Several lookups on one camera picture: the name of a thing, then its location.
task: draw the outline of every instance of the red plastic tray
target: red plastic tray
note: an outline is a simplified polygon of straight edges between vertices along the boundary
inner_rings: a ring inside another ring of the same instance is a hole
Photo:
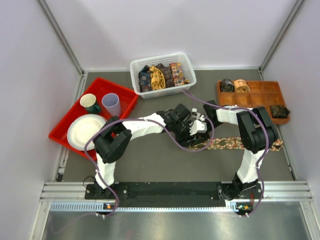
[[[83,94],[94,94],[96,96],[98,104],[102,110],[101,113],[99,113],[99,115],[108,120],[111,118],[111,115],[101,103],[103,96],[108,93],[115,93],[119,96],[122,110],[120,119],[127,118],[138,102],[139,96],[136,95],[133,90],[98,77],[93,81],[93,83],[91,83],[91,85]],[[81,97],[79,97],[79,99],[71,107],[67,114],[50,132],[49,138],[65,146],[66,148],[74,151],[75,153],[78,153],[81,156],[87,158],[84,151],[74,149],[69,145],[67,140],[68,128],[72,124],[72,122],[76,120],[78,117],[88,114],[88,112],[80,105],[80,98]],[[94,149],[88,151],[88,153],[94,160],[97,160],[96,151]]]

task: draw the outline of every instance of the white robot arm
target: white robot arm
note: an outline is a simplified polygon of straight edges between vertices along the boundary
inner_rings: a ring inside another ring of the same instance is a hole
[[[266,138],[262,128],[256,126],[257,122],[247,111],[242,109],[233,110],[237,106],[226,106],[225,108],[227,109],[216,109],[208,105],[204,105],[203,107],[215,128],[223,123],[238,125],[242,143],[246,148],[241,166],[232,181],[232,190],[230,188],[222,190],[222,198],[231,200],[241,192],[250,190],[257,185],[257,161],[262,156],[265,148],[269,149],[278,139],[278,134],[264,107],[257,107],[252,110],[257,114],[267,130],[269,146],[266,146]],[[211,130],[211,126],[207,124],[205,115],[197,113],[197,109],[195,108],[190,112],[182,104],[179,104],[175,109],[170,109],[166,112],[158,111],[140,119],[144,119],[145,121],[128,120],[115,124],[103,131],[93,141],[100,174],[109,186],[115,182],[114,171],[116,161],[123,155],[129,141],[147,134],[162,133],[164,131],[160,125],[148,120],[154,120],[166,127],[170,132],[173,132],[176,141],[182,146],[199,143],[199,139],[207,140],[209,138],[209,131]],[[112,117],[106,125],[116,120],[118,120],[117,117]],[[96,174],[95,180],[102,190],[107,188],[98,174]]]

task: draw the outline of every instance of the white enclosure wall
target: white enclosure wall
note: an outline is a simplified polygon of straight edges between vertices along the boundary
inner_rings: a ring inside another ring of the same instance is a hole
[[[46,0],[85,70],[186,53],[195,68],[259,67],[296,0]]]
[[[1,1],[0,239],[27,239],[79,79],[35,0]]]
[[[278,81],[290,113],[281,126],[297,176],[307,180],[320,210],[320,1],[307,0],[265,70]]]

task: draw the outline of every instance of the gray floor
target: gray floor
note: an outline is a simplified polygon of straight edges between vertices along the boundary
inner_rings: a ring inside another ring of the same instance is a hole
[[[50,212],[58,232],[83,212]],[[298,202],[263,202],[250,218],[233,212],[117,212],[102,220],[94,213],[43,240],[311,240]]]
[[[201,70],[195,71],[197,83],[190,92],[204,101],[217,100],[217,81],[260,80],[258,70]],[[132,89],[129,72],[94,72],[89,73],[86,88],[97,77],[102,77]],[[192,107],[192,100],[184,94],[174,94],[158,98],[138,99],[130,117],[148,116],[159,110],[174,108],[183,103]],[[201,103],[196,104],[198,111],[203,112]],[[215,131],[215,137],[239,136],[238,127],[223,124]],[[241,165],[244,151],[237,149],[204,150],[189,153],[178,148],[167,134],[152,134],[130,142],[123,157],[115,169],[116,182],[201,182],[230,181]],[[88,175],[94,175],[94,167],[84,157],[74,152],[69,153],[63,176],[64,182],[82,182]],[[283,149],[269,152],[261,166],[265,181],[291,181],[292,175]]]

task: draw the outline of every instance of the green mug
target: green mug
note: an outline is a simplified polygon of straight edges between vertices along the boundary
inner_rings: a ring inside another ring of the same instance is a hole
[[[97,97],[92,93],[83,95],[80,98],[80,105],[87,110],[90,114],[98,114],[101,112],[101,108],[98,105]]]

